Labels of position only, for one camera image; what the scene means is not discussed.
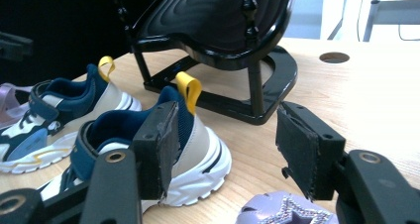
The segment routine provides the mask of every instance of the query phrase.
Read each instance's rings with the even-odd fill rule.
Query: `lavender shoe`
[[[0,129],[10,126],[21,119],[28,111],[28,103],[20,104],[15,97],[17,90],[28,93],[32,86],[20,87],[11,83],[0,84]]]
[[[338,224],[337,215],[303,196],[284,191],[254,196],[238,215],[237,224]]]

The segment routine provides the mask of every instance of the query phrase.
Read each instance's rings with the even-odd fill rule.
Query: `children's sneaker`
[[[113,68],[113,61],[104,58],[101,61],[111,62]],[[85,81],[57,78],[35,85],[29,106],[20,121],[0,130],[0,171],[47,167],[70,154],[83,123],[109,110],[141,110],[138,100],[118,89],[93,64],[87,67]]]
[[[231,169],[232,157],[225,143],[195,115],[195,102],[201,92],[201,84],[186,73],[179,76],[178,87],[185,88],[181,89],[183,94],[189,86],[186,102],[176,89],[167,86],[161,91],[157,105],[149,110],[111,111],[82,126],[76,140],[77,149],[70,155],[70,167],[40,188],[43,200],[88,180],[99,155],[128,148],[152,109],[168,101],[178,103],[180,154],[172,167],[167,197],[163,200],[143,200],[143,211],[158,203],[171,206],[193,204],[198,198],[205,198],[212,190],[217,190]]]
[[[16,92],[30,93],[32,86],[16,86],[12,83],[0,85],[0,129],[8,127],[19,121],[28,111],[28,102],[20,103]]]

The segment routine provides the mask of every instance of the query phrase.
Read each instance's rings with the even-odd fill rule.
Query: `wooden table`
[[[411,185],[420,188],[420,44],[299,39],[282,39],[280,44],[296,59],[299,69],[297,83],[285,100],[307,107],[344,136],[347,152],[380,153],[394,162]],[[321,61],[319,56],[328,52],[345,53],[350,60]],[[146,60],[155,73],[184,55],[182,51],[147,54]],[[111,79],[139,98],[144,108],[155,104],[158,95],[144,90],[134,57],[122,56],[116,64]],[[189,73],[201,80],[204,90],[236,97],[248,94],[244,71],[199,66]],[[231,173],[208,198],[186,207],[150,208],[144,223],[235,223],[240,208],[256,194],[277,190],[300,194],[294,181],[281,174],[286,162],[274,143],[275,114],[266,124],[253,126],[201,108],[197,113],[228,145],[233,157]],[[1,173],[0,193],[39,187],[67,166],[65,159],[31,173]],[[316,203],[335,210],[334,200]]]

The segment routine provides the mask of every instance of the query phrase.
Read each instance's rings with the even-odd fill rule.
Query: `black plastic stand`
[[[145,89],[153,92],[160,92],[167,85],[176,87],[171,83],[176,74],[199,64],[190,56],[186,56],[150,76],[144,59],[139,54],[135,55],[143,75]],[[261,73],[253,72],[251,69],[251,67],[258,67],[260,70],[260,65],[248,67],[251,93],[249,100],[236,100],[202,91],[197,105],[253,125],[264,124],[296,83],[297,64],[293,57],[280,46],[274,48],[263,61],[273,69],[273,74],[265,84],[262,84]]]

